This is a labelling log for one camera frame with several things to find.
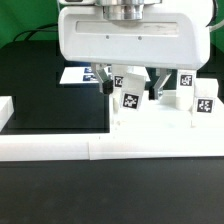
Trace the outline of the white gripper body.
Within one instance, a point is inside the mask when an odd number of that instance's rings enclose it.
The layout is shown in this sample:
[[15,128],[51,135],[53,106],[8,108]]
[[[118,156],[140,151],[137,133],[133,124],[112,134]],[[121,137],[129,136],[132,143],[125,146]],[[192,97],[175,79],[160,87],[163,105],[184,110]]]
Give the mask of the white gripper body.
[[137,21],[108,21],[99,6],[59,14],[60,49],[68,61],[200,69],[210,57],[212,3],[158,3]]

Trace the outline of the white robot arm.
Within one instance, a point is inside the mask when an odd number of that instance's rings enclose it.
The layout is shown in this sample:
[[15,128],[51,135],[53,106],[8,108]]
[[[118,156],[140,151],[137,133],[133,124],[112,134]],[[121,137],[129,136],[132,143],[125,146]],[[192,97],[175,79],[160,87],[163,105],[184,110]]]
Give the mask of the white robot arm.
[[214,0],[59,0],[60,50],[89,62],[100,91],[113,92],[106,65],[198,70],[210,57]]

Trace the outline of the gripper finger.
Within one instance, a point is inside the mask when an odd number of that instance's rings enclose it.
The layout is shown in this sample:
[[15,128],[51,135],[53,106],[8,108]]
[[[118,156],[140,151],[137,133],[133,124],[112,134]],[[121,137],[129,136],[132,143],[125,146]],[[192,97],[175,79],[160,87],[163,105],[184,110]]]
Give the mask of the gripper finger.
[[154,72],[157,80],[149,87],[149,99],[159,100],[163,95],[163,87],[172,74],[171,69],[156,68]]
[[97,81],[99,82],[99,90],[105,95],[110,95],[113,92],[113,80],[106,73],[106,64],[92,63],[91,69]]

